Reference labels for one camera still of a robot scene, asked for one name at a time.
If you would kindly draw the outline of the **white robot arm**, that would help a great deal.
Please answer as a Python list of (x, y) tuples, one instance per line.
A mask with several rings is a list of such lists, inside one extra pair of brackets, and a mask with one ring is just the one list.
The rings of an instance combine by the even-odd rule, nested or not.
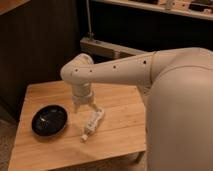
[(213, 171), (213, 51), (179, 48), (95, 64), (81, 53), (60, 71), (73, 100), (93, 83), (134, 85), (147, 94), (147, 171)]

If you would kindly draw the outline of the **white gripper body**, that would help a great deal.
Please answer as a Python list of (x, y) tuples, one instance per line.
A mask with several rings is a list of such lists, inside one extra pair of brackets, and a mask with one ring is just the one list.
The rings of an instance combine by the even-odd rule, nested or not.
[(72, 99), (76, 105), (90, 104), (94, 101), (94, 93), (90, 83), (73, 85)]

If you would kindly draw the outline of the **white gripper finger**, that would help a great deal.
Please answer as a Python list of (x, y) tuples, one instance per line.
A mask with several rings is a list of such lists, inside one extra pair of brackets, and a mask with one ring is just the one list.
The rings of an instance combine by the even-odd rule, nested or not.
[(90, 103), (89, 103), (89, 106), (90, 106), (94, 111), (98, 111), (98, 110), (99, 110), (98, 106), (97, 106), (94, 102), (90, 102)]
[(80, 106), (78, 104), (74, 104), (74, 113), (78, 112), (79, 107)]

